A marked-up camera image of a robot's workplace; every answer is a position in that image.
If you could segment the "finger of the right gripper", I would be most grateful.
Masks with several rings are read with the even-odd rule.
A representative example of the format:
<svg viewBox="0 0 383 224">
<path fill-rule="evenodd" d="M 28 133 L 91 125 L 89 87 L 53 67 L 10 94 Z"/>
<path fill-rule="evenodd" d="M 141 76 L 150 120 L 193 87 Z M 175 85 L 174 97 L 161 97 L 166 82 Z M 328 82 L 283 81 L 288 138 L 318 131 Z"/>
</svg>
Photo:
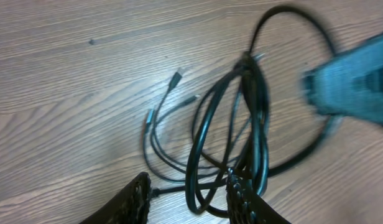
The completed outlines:
<svg viewBox="0 0 383 224">
<path fill-rule="evenodd" d="M 304 73 L 308 104 L 319 114 L 383 127 L 383 32 Z"/>
</svg>

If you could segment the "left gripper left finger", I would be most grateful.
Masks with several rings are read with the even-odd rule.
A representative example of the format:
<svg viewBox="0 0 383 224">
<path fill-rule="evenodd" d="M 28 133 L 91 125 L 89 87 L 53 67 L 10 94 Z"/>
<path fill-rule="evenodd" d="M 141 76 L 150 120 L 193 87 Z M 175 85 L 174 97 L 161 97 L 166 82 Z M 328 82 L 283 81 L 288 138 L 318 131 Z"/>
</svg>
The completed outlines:
<svg viewBox="0 0 383 224">
<path fill-rule="evenodd" d="M 141 172 L 80 224 L 146 224 L 152 194 L 148 173 Z"/>
</svg>

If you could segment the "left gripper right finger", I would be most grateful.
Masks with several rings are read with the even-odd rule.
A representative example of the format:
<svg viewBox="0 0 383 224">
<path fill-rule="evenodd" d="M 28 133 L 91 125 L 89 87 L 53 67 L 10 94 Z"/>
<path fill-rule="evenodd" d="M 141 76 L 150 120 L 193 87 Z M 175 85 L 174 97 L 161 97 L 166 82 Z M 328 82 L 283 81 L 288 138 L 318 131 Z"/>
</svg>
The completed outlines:
<svg viewBox="0 0 383 224">
<path fill-rule="evenodd" d="M 231 224 L 290 224 L 238 176 L 228 175 L 226 191 Z"/>
</svg>

